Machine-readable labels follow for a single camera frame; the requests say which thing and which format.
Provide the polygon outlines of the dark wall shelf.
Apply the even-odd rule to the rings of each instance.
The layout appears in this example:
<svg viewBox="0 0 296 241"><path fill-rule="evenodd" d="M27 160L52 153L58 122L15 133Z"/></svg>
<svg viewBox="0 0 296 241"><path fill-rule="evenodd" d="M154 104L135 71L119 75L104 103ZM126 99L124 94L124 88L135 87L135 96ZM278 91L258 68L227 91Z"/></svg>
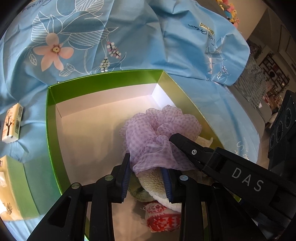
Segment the dark wall shelf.
<svg viewBox="0 0 296 241"><path fill-rule="evenodd" d="M271 88L276 92L281 92L289 84L290 78L285 75L273 59L273 56L274 53L270 51L259 64L259 67L262 69Z"/></svg>

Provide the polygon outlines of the red and white cloth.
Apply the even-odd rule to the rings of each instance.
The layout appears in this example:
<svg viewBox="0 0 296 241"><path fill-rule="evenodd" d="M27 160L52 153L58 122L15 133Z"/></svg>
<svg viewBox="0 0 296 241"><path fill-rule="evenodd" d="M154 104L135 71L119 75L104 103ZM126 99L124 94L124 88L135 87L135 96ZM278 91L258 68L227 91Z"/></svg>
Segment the red and white cloth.
<svg viewBox="0 0 296 241"><path fill-rule="evenodd" d="M181 226L181 214L157 201L146 203L145 224L151 232L172 232Z"/></svg>

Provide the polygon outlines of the grey knitted cushion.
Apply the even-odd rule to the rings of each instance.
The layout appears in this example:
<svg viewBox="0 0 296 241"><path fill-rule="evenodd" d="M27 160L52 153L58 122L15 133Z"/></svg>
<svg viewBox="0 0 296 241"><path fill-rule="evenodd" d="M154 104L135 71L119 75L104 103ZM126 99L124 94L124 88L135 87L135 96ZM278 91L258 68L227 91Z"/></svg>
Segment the grey knitted cushion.
<svg viewBox="0 0 296 241"><path fill-rule="evenodd" d="M233 86L254 107L258 108L267 93L266 76L252 55Z"/></svg>

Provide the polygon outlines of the cream yellow terry towel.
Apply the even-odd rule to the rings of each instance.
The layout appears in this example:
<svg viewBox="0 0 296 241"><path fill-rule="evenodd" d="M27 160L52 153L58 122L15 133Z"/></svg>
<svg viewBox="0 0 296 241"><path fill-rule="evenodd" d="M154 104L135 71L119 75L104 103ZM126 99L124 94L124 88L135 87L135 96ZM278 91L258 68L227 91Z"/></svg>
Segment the cream yellow terry towel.
<svg viewBox="0 0 296 241"><path fill-rule="evenodd" d="M210 185L213 183L212 179L208 176L206 176L204 173L201 171L196 170L188 170L182 172L182 174L187 175L194 180L196 180L198 183ZM164 182L163 182L163 177L160 171L160 168L156 168L152 171L146 172L144 174L141 174L138 178L140 184L144 188L145 191L148 192L148 194L157 202L165 206L166 208L169 208L173 211L181 213L181 204L176 203L172 204L169 202L166 192L165 192L165 187L164 187Z"/></svg>

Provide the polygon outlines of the small white tissue pack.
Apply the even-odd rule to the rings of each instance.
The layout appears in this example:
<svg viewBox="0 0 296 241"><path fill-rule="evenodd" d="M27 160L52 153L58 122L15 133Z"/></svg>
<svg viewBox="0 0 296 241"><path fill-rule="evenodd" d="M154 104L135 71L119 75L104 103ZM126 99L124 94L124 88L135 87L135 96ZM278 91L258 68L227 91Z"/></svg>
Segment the small white tissue pack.
<svg viewBox="0 0 296 241"><path fill-rule="evenodd" d="M6 112L1 139L4 143L12 143L19 139L22 115L23 106L19 103L16 103Z"/></svg>

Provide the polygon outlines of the green cardboard box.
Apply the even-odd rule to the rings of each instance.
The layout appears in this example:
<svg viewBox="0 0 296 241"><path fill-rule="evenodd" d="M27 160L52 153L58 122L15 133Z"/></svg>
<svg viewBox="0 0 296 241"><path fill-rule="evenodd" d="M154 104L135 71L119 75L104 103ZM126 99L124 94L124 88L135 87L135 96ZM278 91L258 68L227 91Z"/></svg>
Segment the green cardboard box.
<svg viewBox="0 0 296 241"><path fill-rule="evenodd" d="M119 131L136 113L171 105L194 115L201 137L222 142L181 87L162 70L116 71L52 85L47 92L47 142L60 192L94 183L122 161Z"/></svg>

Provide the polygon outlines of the pile of plush toys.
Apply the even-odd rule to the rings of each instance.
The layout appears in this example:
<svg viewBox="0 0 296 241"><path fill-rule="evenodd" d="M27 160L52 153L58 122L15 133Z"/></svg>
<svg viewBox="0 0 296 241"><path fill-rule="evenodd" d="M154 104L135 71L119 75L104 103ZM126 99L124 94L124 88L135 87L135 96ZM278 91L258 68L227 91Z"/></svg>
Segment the pile of plush toys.
<svg viewBox="0 0 296 241"><path fill-rule="evenodd" d="M215 2L220 6L222 11L224 11L226 18L229 20L235 28L238 28L240 20L237 16L237 11L233 3L229 0L215 0Z"/></svg>

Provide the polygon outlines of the light blue floral bedsheet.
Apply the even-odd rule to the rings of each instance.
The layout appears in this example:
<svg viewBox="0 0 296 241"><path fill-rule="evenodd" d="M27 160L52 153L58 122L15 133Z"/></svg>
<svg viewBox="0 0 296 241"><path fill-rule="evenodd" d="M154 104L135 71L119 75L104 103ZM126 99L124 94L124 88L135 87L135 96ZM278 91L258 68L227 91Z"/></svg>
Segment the light blue floral bedsheet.
<svg viewBox="0 0 296 241"><path fill-rule="evenodd" d="M195 1L34 1L1 38L1 118L24 107L20 139L1 155L24 163L38 208L60 196L46 141L49 86L109 71L162 69L203 113L224 147L256 162L259 134L229 90L247 57L243 36Z"/></svg>

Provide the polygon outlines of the green box lid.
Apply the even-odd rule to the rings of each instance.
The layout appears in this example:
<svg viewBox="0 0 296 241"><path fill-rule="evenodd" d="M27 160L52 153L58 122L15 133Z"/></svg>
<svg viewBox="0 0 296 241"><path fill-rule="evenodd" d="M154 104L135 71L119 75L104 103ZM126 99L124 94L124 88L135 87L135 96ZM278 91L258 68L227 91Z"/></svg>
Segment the green box lid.
<svg viewBox="0 0 296 241"><path fill-rule="evenodd" d="M45 214L61 196L47 155L21 163L1 157L1 218L16 221Z"/></svg>

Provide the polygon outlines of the green folded cloth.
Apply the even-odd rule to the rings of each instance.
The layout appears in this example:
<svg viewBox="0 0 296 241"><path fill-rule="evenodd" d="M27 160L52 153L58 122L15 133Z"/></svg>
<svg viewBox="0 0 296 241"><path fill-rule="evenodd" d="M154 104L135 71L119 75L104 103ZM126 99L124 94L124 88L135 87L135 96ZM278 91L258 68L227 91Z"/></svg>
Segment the green folded cloth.
<svg viewBox="0 0 296 241"><path fill-rule="evenodd" d="M142 187L140 181L133 172L130 175L128 191L131 196L139 202L148 203L155 201L155 199Z"/></svg>

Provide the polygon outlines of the purple mesh scrunchie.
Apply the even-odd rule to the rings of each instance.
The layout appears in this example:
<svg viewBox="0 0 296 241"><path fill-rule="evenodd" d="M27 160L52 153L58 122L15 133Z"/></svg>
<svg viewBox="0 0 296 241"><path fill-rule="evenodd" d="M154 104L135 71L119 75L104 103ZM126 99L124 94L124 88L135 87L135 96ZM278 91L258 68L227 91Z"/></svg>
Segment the purple mesh scrunchie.
<svg viewBox="0 0 296 241"><path fill-rule="evenodd" d="M195 116L167 105L161 110L149 108L145 113L135 114L125 122L119 134L123 138L123 154L130 154L130 167L141 176L156 168L194 169L186 155L169 139L180 133L195 141L201 130Z"/></svg>

